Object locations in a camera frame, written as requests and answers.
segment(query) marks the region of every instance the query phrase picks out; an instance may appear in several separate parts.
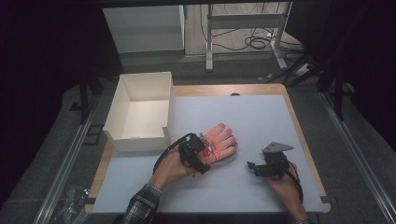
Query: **dark sleeve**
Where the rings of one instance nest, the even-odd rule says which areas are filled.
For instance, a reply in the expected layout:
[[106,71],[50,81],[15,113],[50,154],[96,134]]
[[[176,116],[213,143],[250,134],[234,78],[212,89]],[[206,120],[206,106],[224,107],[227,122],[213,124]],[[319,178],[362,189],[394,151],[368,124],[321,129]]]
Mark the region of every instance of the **dark sleeve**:
[[149,223],[157,211],[161,191],[145,185],[129,201],[122,224]]

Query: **black wrist-mounted device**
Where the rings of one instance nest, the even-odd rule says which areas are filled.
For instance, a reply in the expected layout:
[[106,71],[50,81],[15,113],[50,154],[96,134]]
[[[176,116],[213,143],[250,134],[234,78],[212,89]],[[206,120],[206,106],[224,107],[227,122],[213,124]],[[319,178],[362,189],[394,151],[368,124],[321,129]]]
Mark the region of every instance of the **black wrist-mounted device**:
[[160,158],[155,162],[152,173],[155,173],[163,158],[165,158],[168,152],[177,145],[180,153],[180,160],[182,162],[188,162],[194,170],[202,175],[210,169],[209,165],[203,164],[198,158],[198,153],[205,149],[205,140],[198,137],[195,133],[188,133],[179,138],[163,152]]
[[278,176],[280,179],[284,174],[288,175],[293,180],[300,195],[300,202],[302,203],[304,195],[303,188],[300,185],[300,179],[297,172],[297,176],[294,176],[289,171],[291,162],[288,161],[288,158],[283,153],[283,151],[291,149],[293,149],[293,147],[272,142],[270,145],[262,149],[262,154],[264,155],[266,164],[256,165],[255,163],[248,161],[247,166],[250,170],[254,171],[255,176]]

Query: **person's right hand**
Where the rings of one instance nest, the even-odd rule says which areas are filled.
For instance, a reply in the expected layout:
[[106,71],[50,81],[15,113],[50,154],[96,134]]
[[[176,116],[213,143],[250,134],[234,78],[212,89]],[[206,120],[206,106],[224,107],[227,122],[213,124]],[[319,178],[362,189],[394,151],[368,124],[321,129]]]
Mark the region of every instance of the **person's right hand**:
[[[290,164],[289,172],[297,176],[297,166]],[[288,175],[283,175],[280,179],[266,176],[264,180],[268,183],[279,200],[285,204],[295,221],[303,221],[308,219],[304,206],[300,203],[300,196],[295,183]]]

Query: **white box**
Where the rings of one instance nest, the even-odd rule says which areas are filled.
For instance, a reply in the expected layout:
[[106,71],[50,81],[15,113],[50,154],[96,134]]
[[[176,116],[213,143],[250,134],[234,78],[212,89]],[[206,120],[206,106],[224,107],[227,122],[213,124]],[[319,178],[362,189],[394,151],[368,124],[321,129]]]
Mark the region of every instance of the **white box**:
[[174,98],[170,72],[120,75],[103,130],[118,151],[165,150]]

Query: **black glove device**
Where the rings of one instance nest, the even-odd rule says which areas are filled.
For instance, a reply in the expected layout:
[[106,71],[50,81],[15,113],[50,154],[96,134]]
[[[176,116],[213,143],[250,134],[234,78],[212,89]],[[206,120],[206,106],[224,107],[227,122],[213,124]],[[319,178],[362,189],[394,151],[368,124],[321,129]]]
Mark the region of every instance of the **black glove device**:
[[303,188],[300,185],[300,179],[298,175],[294,176],[289,172],[291,163],[288,161],[285,154],[283,154],[283,151],[290,149],[293,149],[293,147],[272,142],[266,148],[262,149],[262,154],[264,155],[266,164],[256,165],[255,163],[248,161],[247,166],[250,170],[254,171],[255,176],[278,176],[280,179],[284,174],[288,175],[293,180],[300,195],[300,202],[302,203],[304,195]]
[[203,164],[197,156],[200,151],[205,149],[204,141],[195,133],[188,133],[178,139],[174,144],[169,146],[163,152],[160,158],[155,162],[152,173],[155,173],[163,158],[165,158],[168,152],[177,145],[181,161],[187,161],[190,166],[194,168],[194,170],[198,171],[202,175],[210,169],[210,166],[207,164]]

